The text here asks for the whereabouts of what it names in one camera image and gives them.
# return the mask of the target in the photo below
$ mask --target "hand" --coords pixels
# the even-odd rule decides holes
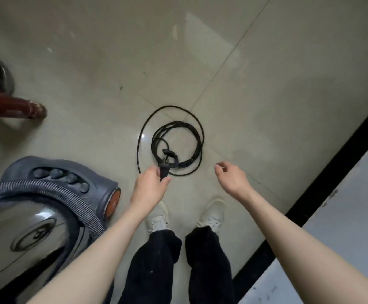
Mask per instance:
[[[215,173],[219,184],[233,198],[241,203],[247,199],[247,194],[252,190],[252,186],[247,180],[246,173],[237,165],[227,161],[219,162],[215,165]]]
[[[170,177],[165,177],[160,181],[160,170],[154,165],[149,167],[136,179],[131,197],[131,208],[145,218],[163,198],[170,181]]]

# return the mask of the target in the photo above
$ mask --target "pant leg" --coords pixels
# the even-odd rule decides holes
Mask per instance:
[[[181,250],[181,240],[172,230],[150,234],[136,252],[126,277],[119,304],[169,304],[173,287],[173,267]]]
[[[209,226],[197,227],[185,240],[187,262],[192,267],[191,304],[234,304],[232,272],[219,238]]]

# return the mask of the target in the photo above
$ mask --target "person's left arm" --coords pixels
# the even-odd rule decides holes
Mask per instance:
[[[139,174],[131,204],[122,217],[30,299],[28,304],[100,304],[110,288],[133,233],[161,200],[169,182],[169,177],[160,181],[155,166]]]

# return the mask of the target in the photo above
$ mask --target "person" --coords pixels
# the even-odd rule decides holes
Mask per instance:
[[[272,207],[250,186],[238,166],[221,162],[214,168],[222,188],[255,220],[304,303],[368,304],[364,275]],[[170,303],[173,265],[181,240],[168,228],[165,204],[159,204],[171,179],[160,181],[159,175],[154,166],[140,174],[131,204],[121,218],[29,304],[101,303],[133,233],[145,218],[149,240],[132,258],[119,303]],[[223,213],[223,200],[214,200],[186,236],[187,261],[192,268],[191,303],[234,303],[230,264],[217,236]]]

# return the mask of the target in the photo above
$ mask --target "wall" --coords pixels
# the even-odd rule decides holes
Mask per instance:
[[[368,152],[303,228],[368,277]],[[239,303],[302,301],[275,260]]]

